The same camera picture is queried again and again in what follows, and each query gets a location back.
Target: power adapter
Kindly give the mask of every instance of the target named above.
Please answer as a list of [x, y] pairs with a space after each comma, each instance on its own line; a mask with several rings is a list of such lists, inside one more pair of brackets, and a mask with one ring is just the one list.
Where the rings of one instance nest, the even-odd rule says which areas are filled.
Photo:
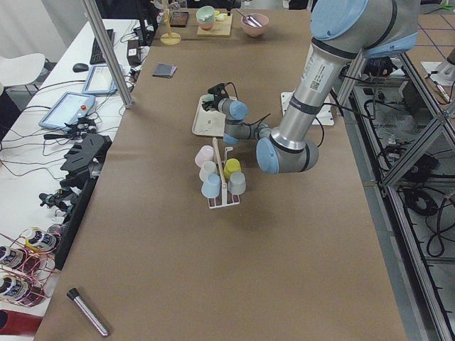
[[128, 40], [127, 60], [130, 66], [141, 65], [141, 49], [138, 40]]

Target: white desk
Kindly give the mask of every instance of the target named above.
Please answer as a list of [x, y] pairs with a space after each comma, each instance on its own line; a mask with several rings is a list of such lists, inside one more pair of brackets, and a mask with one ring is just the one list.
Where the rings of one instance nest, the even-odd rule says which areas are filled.
[[[125, 34], [132, 32], [133, 28], [139, 26], [139, 22], [136, 20], [104, 20], [104, 23], [106, 28], [114, 29], [114, 51], [119, 63], [128, 66], [126, 41], [128, 38], [132, 38], [132, 36], [123, 37]], [[87, 77], [88, 72], [74, 73], [73, 65], [75, 63], [89, 64], [93, 38], [92, 29], [90, 28], [89, 23], [87, 23], [55, 66], [52, 73], [49, 74], [42, 87], [68, 80], [84, 80]], [[147, 52], [148, 48], [143, 48], [143, 59]], [[73, 82], [66, 85], [49, 87], [46, 90], [38, 92], [30, 101], [29, 106], [43, 105], [52, 107], [63, 93], [67, 91], [81, 92], [82, 86], [82, 82]], [[108, 135], [111, 140], [113, 140], [117, 127], [122, 120], [124, 106], [121, 98], [116, 94], [111, 96], [103, 105], [101, 105], [105, 100], [106, 97], [97, 97], [95, 105], [95, 107], [99, 107], [97, 110], [98, 119], [96, 120], [97, 130], [100, 134]], [[12, 129], [22, 136], [37, 132], [40, 129], [38, 122], [46, 112], [47, 109], [41, 108], [27, 109], [20, 115]], [[50, 162], [46, 166], [11, 163], [7, 163], [6, 165], [17, 174], [23, 174], [35, 168], [47, 167], [54, 177], [64, 178], [66, 172], [60, 170], [61, 165], [65, 162], [65, 159], [62, 159], [62, 157], [74, 142], [80, 142], [81, 140], [58, 140], [63, 145], [55, 143], [55, 140], [50, 140], [46, 142], [45, 155], [47, 156], [44, 156], [43, 134], [48, 132], [50, 131], [40, 131], [36, 136], [13, 141], [17, 140], [18, 136], [10, 131], [5, 136], [4, 142], [2, 143], [4, 149], [3, 151], [0, 151], [0, 159], [3, 161], [24, 163], [48, 163], [50, 161], [55, 161]], [[38, 198], [40, 193], [54, 193], [59, 188], [59, 181], [52, 178], [47, 170], [37, 170], [25, 176], [17, 177], [10, 174], [4, 166], [0, 166], [0, 233], [6, 234], [14, 239], [25, 229], [39, 227], [46, 230], [52, 224], [61, 222], [62, 218], [59, 220], [54, 217], [56, 209], [54, 207], [51, 209], [40, 207], [39, 204], [41, 201]], [[3, 244], [10, 245], [10, 241], [0, 237], [0, 245]], [[46, 294], [51, 295], [53, 292], [52, 285], [47, 285], [46, 288]], [[45, 300], [32, 308], [22, 308], [17, 305], [0, 302], [0, 308], [34, 315], [44, 315], [48, 307], [48, 302], [49, 300]], [[32, 338], [0, 336], [0, 340], [29, 341], [32, 340]]]

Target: computer mouse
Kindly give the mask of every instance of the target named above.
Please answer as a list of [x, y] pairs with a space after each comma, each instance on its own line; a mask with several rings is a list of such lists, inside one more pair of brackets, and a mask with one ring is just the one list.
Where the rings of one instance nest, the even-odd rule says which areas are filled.
[[84, 63], [77, 63], [73, 66], [74, 72], [83, 72], [88, 70], [88, 65]]

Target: blue joint cap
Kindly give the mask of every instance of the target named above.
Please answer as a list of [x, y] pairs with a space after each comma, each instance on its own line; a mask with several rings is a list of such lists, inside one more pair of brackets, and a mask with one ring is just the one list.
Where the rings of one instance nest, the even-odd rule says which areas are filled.
[[242, 121], [248, 115], [248, 107], [241, 101], [233, 101], [229, 106], [229, 114], [233, 119]]
[[239, 140], [231, 135], [227, 135], [226, 133], [223, 136], [223, 141], [227, 144], [239, 144]]
[[367, 4], [368, 0], [319, 0], [311, 14], [311, 33], [322, 41], [341, 36], [362, 16]]
[[409, 51], [417, 42], [417, 32], [391, 43], [379, 45], [363, 52], [365, 58], [392, 57]]
[[259, 168], [261, 168], [264, 173], [278, 174], [279, 162], [277, 152], [275, 151], [272, 142], [267, 137], [263, 137], [257, 142], [256, 159]]

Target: white chair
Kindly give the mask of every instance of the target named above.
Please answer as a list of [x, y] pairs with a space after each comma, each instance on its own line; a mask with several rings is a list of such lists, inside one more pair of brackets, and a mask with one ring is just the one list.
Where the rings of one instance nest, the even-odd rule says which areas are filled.
[[42, 53], [12, 59], [0, 56], [0, 83], [4, 87], [31, 84], [40, 75], [45, 61]]

